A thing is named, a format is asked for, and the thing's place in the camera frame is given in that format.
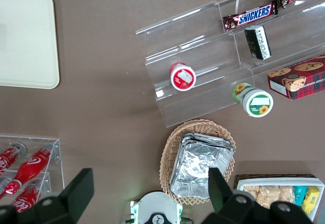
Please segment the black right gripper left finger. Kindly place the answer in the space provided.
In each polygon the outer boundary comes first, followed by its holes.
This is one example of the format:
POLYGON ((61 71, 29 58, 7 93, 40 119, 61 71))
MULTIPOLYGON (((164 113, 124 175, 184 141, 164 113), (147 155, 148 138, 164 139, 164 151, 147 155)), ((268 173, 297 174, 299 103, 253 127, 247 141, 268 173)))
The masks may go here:
POLYGON ((46 197, 22 213, 1 206, 1 223, 77 223, 93 195, 93 169, 84 168, 58 196, 46 197))

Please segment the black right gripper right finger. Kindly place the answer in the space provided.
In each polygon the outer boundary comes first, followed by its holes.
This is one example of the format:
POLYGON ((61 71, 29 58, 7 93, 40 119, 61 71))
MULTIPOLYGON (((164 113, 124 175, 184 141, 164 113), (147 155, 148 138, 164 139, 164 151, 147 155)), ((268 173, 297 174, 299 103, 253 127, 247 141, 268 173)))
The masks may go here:
POLYGON ((210 168, 208 191, 214 212, 203 223, 312 223, 293 203, 277 201, 269 209, 244 191, 234 193, 217 168, 210 168))

